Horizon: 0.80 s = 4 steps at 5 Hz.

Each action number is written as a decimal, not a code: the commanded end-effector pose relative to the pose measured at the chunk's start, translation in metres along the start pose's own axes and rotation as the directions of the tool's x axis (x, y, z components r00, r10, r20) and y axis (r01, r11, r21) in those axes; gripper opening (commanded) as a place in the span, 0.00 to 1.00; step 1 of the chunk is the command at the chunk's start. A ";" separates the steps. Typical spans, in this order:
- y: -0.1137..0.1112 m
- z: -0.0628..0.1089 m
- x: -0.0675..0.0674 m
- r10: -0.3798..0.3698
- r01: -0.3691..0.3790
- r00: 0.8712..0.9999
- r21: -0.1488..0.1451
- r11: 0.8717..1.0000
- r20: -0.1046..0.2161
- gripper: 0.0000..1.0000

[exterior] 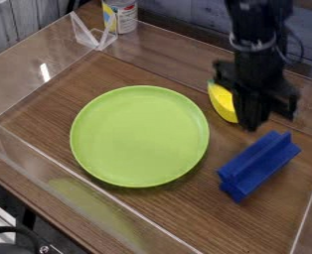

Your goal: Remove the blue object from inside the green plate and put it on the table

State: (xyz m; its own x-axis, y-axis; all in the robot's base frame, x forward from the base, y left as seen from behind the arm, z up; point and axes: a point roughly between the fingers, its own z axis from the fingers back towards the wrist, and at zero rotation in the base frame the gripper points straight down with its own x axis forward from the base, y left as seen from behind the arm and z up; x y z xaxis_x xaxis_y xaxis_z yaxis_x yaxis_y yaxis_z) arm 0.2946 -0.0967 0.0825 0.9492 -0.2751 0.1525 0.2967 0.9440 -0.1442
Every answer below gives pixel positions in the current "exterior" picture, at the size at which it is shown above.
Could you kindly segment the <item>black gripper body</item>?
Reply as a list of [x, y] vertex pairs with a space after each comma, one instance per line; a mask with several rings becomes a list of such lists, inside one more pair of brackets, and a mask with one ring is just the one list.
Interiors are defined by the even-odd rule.
[[300, 91], [284, 75], [285, 53], [285, 46], [273, 46], [259, 52], [236, 51], [232, 62], [214, 61], [217, 84], [232, 93], [235, 103], [299, 101]]

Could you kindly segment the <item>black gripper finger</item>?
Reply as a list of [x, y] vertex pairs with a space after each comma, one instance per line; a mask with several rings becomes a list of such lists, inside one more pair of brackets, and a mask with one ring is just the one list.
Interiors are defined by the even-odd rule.
[[255, 132], [268, 120], [271, 114], [271, 98], [260, 91], [239, 87], [235, 90], [235, 111], [240, 126]]
[[284, 118], [293, 120], [297, 110], [297, 102], [297, 96], [289, 96], [287, 99], [275, 98], [272, 109]]

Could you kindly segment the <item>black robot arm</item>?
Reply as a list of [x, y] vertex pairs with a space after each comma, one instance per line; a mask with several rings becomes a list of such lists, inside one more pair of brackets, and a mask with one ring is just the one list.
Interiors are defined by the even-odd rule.
[[272, 113], [292, 120], [300, 90], [285, 78], [288, 39], [285, 25], [293, 0], [225, 0], [232, 18], [231, 44], [235, 59], [216, 61], [216, 82], [233, 95], [240, 126], [257, 130]]

